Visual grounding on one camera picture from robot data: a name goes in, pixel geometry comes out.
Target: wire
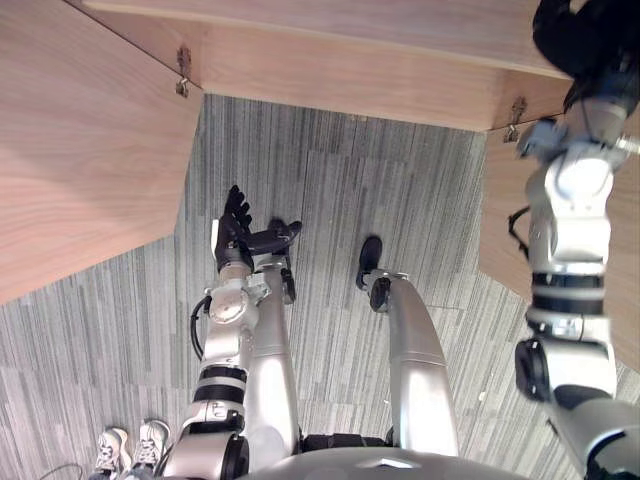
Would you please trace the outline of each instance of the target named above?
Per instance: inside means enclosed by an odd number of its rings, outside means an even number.
[[[49,470],[47,473],[41,476],[38,480],[44,480],[45,478],[50,477],[54,473],[59,472],[60,470],[64,470],[65,468],[77,468],[78,469],[77,480],[82,480],[82,473],[83,473],[82,466],[80,466],[77,463],[65,463],[64,465],[60,465],[59,467],[56,467],[53,470]]]
[[[189,322],[189,331],[191,334],[191,346],[193,347],[193,351],[196,353],[196,357],[198,360],[202,360],[202,355],[204,354],[204,350],[202,350],[202,345],[200,345],[200,341],[198,340],[198,313],[200,309],[204,307],[204,313],[209,313],[209,307],[211,306],[211,295],[207,295],[202,300],[200,300],[191,312],[191,318]]]
[[[173,450],[173,445],[167,448],[162,454],[162,457],[160,457],[160,461],[158,462],[158,465],[156,465],[156,468],[153,472],[155,476],[160,476],[163,474],[164,468],[167,466],[167,460],[169,460],[169,455],[171,454],[172,450]]]
[[[525,213],[527,213],[529,210],[531,210],[531,207],[527,205],[526,207],[521,208],[520,210],[515,212],[514,214],[509,215],[509,219],[508,219],[509,235],[511,235],[513,238],[516,239],[516,241],[518,242],[518,250],[524,253],[524,256],[527,260],[529,260],[529,246],[524,242],[524,240],[522,240],[522,238],[520,238],[520,235],[518,235],[518,232],[516,232],[515,227],[518,219],[520,219],[520,217]]]

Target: gray carpet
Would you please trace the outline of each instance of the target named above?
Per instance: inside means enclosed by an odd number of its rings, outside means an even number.
[[[353,284],[375,232],[409,273],[449,361],[462,454],[533,478],[578,478],[514,385],[524,301],[477,272],[483,135],[209,96],[175,234],[0,308],[2,479],[91,467],[105,425],[177,428],[197,361],[188,314],[213,285],[209,225],[238,183],[256,228],[300,219],[287,310],[305,432],[383,436],[388,325]],[[640,375],[619,366],[621,398]],[[69,472],[50,477],[74,478]]]

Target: metal bracket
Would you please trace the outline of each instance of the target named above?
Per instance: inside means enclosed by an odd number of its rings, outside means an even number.
[[[189,77],[191,76],[191,50],[182,45],[177,52],[176,61],[180,68],[180,80],[176,83],[176,93],[181,97],[189,96]]]
[[[522,114],[527,110],[527,100],[524,97],[516,98],[515,102],[511,106],[511,123],[507,126],[507,131],[504,134],[503,143],[513,143],[518,141],[520,132],[516,128],[516,125],[520,123]]]

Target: shoe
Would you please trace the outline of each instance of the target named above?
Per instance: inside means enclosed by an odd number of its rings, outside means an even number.
[[[96,470],[111,472],[114,476],[131,466],[131,456],[126,450],[127,438],[127,432],[121,428],[110,427],[100,434]]]
[[[382,240],[376,235],[367,237],[360,250],[360,260],[358,262],[358,275],[356,276],[356,286],[360,290],[365,290],[364,275],[371,273],[378,268],[378,262],[382,256]]]
[[[151,468],[160,462],[167,451],[169,426],[160,420],[146,420],[140,427],[140,439],[133,455],[134,465],[144,464]]]

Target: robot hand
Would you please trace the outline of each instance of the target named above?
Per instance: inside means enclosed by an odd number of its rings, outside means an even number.
[[[231,262],[242,262],[253,271],[253,258],[265,253],[283,253],[302,229],[302,223],[289,225],[280,219],[272,219],[266,230],[251,233],[250,205],[237,185],[231,187],[224,206],[224,214],[214,220],[211,231],[212,251],[218,271]]]

